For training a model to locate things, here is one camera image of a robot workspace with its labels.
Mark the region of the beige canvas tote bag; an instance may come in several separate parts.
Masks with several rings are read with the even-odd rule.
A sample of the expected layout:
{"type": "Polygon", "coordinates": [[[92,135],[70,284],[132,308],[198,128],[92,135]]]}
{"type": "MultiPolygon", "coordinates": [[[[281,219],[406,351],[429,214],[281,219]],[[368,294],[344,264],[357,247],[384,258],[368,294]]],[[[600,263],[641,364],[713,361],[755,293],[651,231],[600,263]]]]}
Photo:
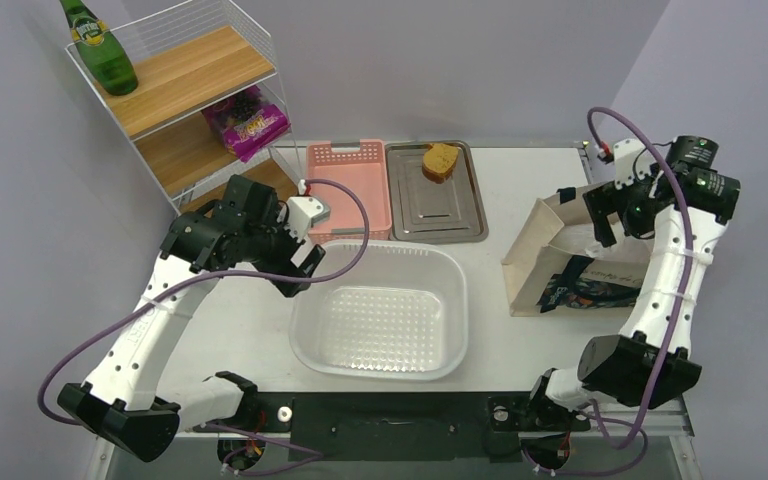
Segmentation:
{"type": "MultiPolygon", "coordinates": [[[[611,262],[583,253],[596,241],[583,194],[595,188],[561,188],[533,204],[501,262],[512,316],[597,316],[634,306],[650,258],[611,262]]],[[[617,239],[626,237],[617,216],[610,221],[617,239]]]]}

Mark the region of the white plastic basin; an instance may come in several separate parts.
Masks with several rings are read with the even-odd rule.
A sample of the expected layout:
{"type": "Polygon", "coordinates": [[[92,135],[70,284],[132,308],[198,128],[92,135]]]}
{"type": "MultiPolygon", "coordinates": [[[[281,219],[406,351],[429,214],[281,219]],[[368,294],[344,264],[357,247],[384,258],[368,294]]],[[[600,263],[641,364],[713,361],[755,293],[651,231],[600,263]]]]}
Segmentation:
{"type": "Polygon", "coordinates": [[[461,264],[428,244],[336,240],[321,271],[356,265],[294,299],[289,342],[324,374],[428,382],[452,373],[469,346],[468,283],[461,264]]]}

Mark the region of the white plastic grocery bag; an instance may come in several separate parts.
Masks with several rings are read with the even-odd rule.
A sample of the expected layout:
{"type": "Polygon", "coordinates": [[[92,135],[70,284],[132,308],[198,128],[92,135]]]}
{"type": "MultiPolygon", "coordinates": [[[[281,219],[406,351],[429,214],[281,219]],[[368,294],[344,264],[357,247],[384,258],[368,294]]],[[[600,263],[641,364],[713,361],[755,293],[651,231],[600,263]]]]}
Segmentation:
{"type": "Polygon", "coordinates": [[[643,263],[650,258],[651,240],[640,240],[634,237],[618,238],[611,246],[602,246],[594,241],[587,246],[583,253],[597,260],[626,263],[643,263]]]}

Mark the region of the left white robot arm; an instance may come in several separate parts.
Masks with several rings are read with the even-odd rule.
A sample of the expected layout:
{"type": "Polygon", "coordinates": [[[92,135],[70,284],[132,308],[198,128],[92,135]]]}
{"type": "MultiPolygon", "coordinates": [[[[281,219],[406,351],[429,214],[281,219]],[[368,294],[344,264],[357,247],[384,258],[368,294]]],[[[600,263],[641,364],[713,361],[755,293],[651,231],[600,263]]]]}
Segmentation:
{"type": "Polygon", "coordinates": [[[220,199],[173,221],[134,318],[83,382],[62,388],[58,405],[143,462],[160,457],[186,429],[214,420],[235,430],[252,426],[259,406],[252,381],[221,371],[161,391],[160,378],[218,273],[249,263],[286,298],[306,290],[325,252],[316,246],[299,265],[292,258],[329,216],[329,207],[306,193],[282,201],[275,189],[232,176],[220,199]]]}

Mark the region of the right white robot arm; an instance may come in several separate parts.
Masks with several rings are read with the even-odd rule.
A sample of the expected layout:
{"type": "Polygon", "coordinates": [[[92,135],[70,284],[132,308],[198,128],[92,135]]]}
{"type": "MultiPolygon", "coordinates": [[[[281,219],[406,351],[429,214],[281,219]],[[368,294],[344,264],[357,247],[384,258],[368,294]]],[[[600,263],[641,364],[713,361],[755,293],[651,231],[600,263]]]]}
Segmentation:
{"type": "Polygon", "coordinates": [[[638,140],[617,145],[626,172],[580,195],[603,247],[617,244],[610,218],[625,236],[652,243],[639,287],[581,293],[591,301],[632,302],[616,334],[592,338],[574,369],[550,369],[525,402],[537,428],[560,428],[585,407],[619,403],[654,409],[695,386],[702,368],[690,359],[691,323],[713,251],[733,218],[738,180],[718,173],[718,144],[681,135],[657,161],[638,140]]]}

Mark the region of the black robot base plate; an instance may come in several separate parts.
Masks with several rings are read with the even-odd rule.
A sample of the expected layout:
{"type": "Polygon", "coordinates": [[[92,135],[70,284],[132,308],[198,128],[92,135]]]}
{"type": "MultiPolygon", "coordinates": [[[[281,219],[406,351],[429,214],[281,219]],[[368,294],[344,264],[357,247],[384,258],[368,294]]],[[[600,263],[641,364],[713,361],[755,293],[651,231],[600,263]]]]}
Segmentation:
{"type": "Polygon", "coordinates": [[[556,414],[549,424],[526,411],[521,392],[261,392],[225,425],[291,442],[329,461],[448,461],[518,458],[521,445],[543,451],[590,424],[556,414]]]}

